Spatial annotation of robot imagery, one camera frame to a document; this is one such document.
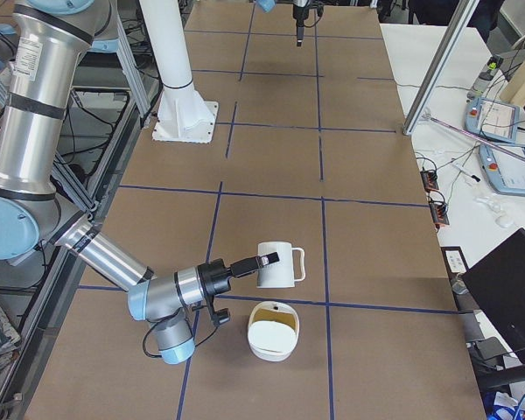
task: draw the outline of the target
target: cardboard table surface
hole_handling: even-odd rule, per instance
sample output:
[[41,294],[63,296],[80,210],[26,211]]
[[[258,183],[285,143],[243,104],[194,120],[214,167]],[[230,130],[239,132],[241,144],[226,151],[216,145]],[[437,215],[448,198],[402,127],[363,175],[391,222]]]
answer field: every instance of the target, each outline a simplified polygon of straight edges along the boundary
[[[232,281],[216,299],[232,320],[168,366],[142,355],[125,294],[86,270],[27,419],[484,416],[376,12],[327,7],[301,48],[293,31],[291,6],[195,4],[185,35],[196,88],[220,103],[213,141],[145,129],[103,231],[158,276],[287,241],[306,279]],[[246,338],[267,299],[300,318],[280,363]],[[197,342],[211,332],[204,312],[192,324]]]

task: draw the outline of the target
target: grid of blue lines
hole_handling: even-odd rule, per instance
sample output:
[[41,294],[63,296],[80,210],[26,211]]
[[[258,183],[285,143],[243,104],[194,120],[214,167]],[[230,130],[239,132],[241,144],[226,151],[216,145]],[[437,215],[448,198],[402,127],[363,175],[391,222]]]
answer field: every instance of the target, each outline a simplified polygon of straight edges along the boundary
[[[247,62],[248,57],[248,50],[249,50],[249,41],[251,35],[269,35],[269,36],[288,36],[291,35],[280,35],[280,34],[267,34],[262,32],[252,32],[252,24],[253,24],[253,18],[255,14],[255,5],[253,5],[253,9],[251,11],[250,15],[250,21],[249,21],[249,27],[247,32],[239,32],[239,31],[188,31],[188,32],[213,32],[213,33],[233,33],[233,34],[243,34],[247,35],[247,40],[245,43],[245,50],[243,53],[243,59],[241,64],[241,70],[236,72],[231,71],[223,71],[223,70],[194,70],[195,72],[214,72],[214,73],[227,73],[227,74],[238,74],[239,75],[239,81],[242,80],[244,74],[266,74],[266,75],[281,75],[281,76],[297,76],[297,77],[313,77],[316,81],[316,89],[317,89],[317,121],[318,126],[317,127],[298,127],[298,126],[277,126],[277,125],[271,125],[271,124],[257,124],[257,123],[247,123],[247,122],[236,122],[235,117],[237,114],[238,109],[238,103],[236,102],[234,104],[234,110],[232,114],[232,120],[231,122],[217,122],[217,124],[220,125],[229,125],[230,131],[228,134],[227,139],[227,148],[225,152],[225,157],[229,157],[230,150],[232,148],[232,142],[233,142],[233,131],[235,126],[254,126],[254,127],[273,127],[273,128],[286,128],[286,129],[309,129],[309,130],[317,130],[319,133],[318,138],[318,150],[319,150],[319,166],[320,166],[320,179],[324,180],[325,178],[325,168],[323,165],[323,142],[320,134],[323,131],[327,130],[343,130],[343,131],[371,131],[371,132],[394,132],[393,130],[388,129],[337,129],[337,128],[331,128],[331,127],[323,127],[321,124],[321,96],[320,96],[320,86],[319,81],[323,77],[322,74],[319,73],[319,50],[318,50],[318,39],[319,38],[346,38],[346,39],[368,39],[368,40],[378,40],[381,38],[373,38],[373,37],[328,37],[328,36],[319,36],[317,34],[317,27],[315,28],[315,35],[306,35],[308,39],[314,39],[315,42],[315,74],[286,74],[286,73],[257,73],[257,72],[246,72],[245,66]],[[367,77],[359,77],[359,80],[381,80],[381,81],[392,81],[392,79],[383,79],[383,78],[367,78]],[[213,221],[212,226],[210,230],[210,236],[207,244],[207,250],[206,250],[206,261],[208,262],[211,258],[212,253],[212,246],[214,242],[214,232],[218,220],[218,213],[220,210],[220,203],[221,198],[223,196],[242,196],[242,197],[263,197],[263,198],[270,198],[270,199],[282,199],[282,200],[312,200],[320,202],[321,205],[321,221],[322,221],[322,231],[323,231],[323,256],[324,256],[324,279],[325,279],[325,301],[319,302],[319,301],[308,301],[308,300],[296,300],[296,299],[276,299],[277,301],[284,302],[287,304],[294,304],[294,305],[316,305],[320,307],[325,308],[325,316],[326,316],[326,342],[327,342],[327,363],[328,363],[328,388],[329,388],[329,413],[330,413],[330,420],[334,420],[335,418],[335,411],[334,411],[334,386],[333,386],[333,345],[332,345],[332,337],[331,337],[331,316],[330,316],[330,309],[334,307],[341,307],[341,308],[357,308],[357,309],[366,309],[366,310],[381,310],[381,311],[393,311],[393,312],[421,312],[421,313],[430,313],[430,314],[445,314],[445,315],[454,315],[456,314],[455,311],[444,311],[444,310],[434,310],[434,309],[423,309],[423,308],[410,308],[410,307],[395,307],[395,306],[381,306],[381,305],[371,305],[371,304],[348,304],[348,303],[339,303],[339,302],[332,302],[330,300],[330,293],[329,293],[329,278],[328,278],[328,254],[327,254],[327,233],[326,233],[326,205],[330,202],[353,202],[353,203],[360,203],[360,204],[367,204],[367,205],[378,205],[378,206],[395,206],[395,207],[422,207],[427,208],[426,205],[422,204],[413,204],[413,203],[399,203],[399,202],[385,202],[385,201],[370,201],[370,200],[360,200],[360,199],[335,199],[335,198],[327,198],[327,197],[305,197],[305,196],[289,196],[289,195],[270,195],[270,194],[257,194],[257,193],[249,193],[249,192],[226,192],[224,191],[224,184],[223,181],[220,182],[220,186],[218,188],[218,191],[209,191],[209,190],[198,190],[198,189],[186,189],[186,188],[165,188],[165,187],[154,187],[154,186],[142,186],[142,185],[121,185],[121,188],[127,188],[127,189],[140,189],[140,190],[154,190],[154,191],[165,191],[165,192],[173,192],[173,193],[198,193],[198,194],[211,194],[216,196],[216,204],[213,212]],[[104,291],[120,291],[120,289],[114,287],[114,286],[86,286],[81,285],[80,289],[84,290],[104,290]],[[219,296],[220,299],[229,299],[229,300],[242,300],[242,301],[263,301],[268,300],[267,298],[262,297],[245,297],[245,296],[234,296],[234,295],[222,295]],[[193,323],[193,332],[196,333],[197,327],[199,323],[199,314],[197,313],[195,316],[195,320]],[[178,403],[178,411],[176,415],[176,420],[181,420],[181,417],[183,415],[183,409],[185,405],[185,399],[186,399],[186,390],[187,390],[187,383],[189,379],[189,372],[191,368],[191,364],[193,363],[193,359],[190,359],[187,361],[185,366],[185,372],[183,375],[183,382],[181,386],[181,392],[179,397],[179,403]]]

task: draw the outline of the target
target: white pole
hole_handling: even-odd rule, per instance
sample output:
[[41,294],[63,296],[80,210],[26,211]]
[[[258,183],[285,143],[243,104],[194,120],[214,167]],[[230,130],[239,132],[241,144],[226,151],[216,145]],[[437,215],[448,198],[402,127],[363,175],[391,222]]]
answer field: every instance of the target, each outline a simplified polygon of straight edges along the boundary
[[218,104],[204,102],[194,90],[177,0],[141,0],[140,6],[164,83],[154,139],[209,143]]

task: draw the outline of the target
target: white desk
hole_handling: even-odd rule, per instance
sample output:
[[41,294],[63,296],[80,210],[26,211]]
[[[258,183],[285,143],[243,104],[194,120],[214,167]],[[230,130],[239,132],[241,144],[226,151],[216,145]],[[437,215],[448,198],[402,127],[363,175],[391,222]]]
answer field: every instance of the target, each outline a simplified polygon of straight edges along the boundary
[[[396,82],[400,85],[419,86],[445,28],[382,24],[381,30]],[[469,88],[490,55],[476,30],[467,28],[438,85]],[[502,86],[503,83],[493,88],[490,96],[495,97]],[[398,92],[405,113],[409,111],[417,91],[417,87],[399,86]],[[437,87],[428,107],[436,118],[462,128],[466,111],[466,91]],[[520,121],[522,120],[525,120],[524,112],[521,112]],[[437,165],[443,165],[473,147],[473,142],[467,137],[452,133],[433,122],[416,127],[412,143],[415,151],[422,152]],[[525,144],[525,132],[518,132],[517,143]],[[441,246],[459,245],[463,249],[465,259],[473,266],[518,227],[525,228],[525,198],[495,194],[481,169],[478,152],[468,159],[465,167],[482,181],[477,184],[464,175],[458,178],[453,186],[449,206],[451,225],[441,228],[437,238]],[[439,171],[438,183],[447,199],[450,197],[451,184],[458,174],[459,171],[451,165]],[[514,225],[508,228],[497,225],[495,219],[498,215],[486,204],[478,202],[478,197],[488,197],[497,201],[502,210],[512,218]]]

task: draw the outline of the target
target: black monitor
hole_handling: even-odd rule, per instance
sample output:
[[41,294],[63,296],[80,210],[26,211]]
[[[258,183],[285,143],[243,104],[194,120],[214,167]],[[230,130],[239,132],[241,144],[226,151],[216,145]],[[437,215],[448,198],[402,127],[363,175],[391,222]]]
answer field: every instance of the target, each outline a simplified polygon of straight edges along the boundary
[[[469,269],[463,281],[479,308],[525,364],[525,230],[509,236]],[[524,380],[525,367],[523,375],[513,378],[508,372],[507,376],[507,383]]]

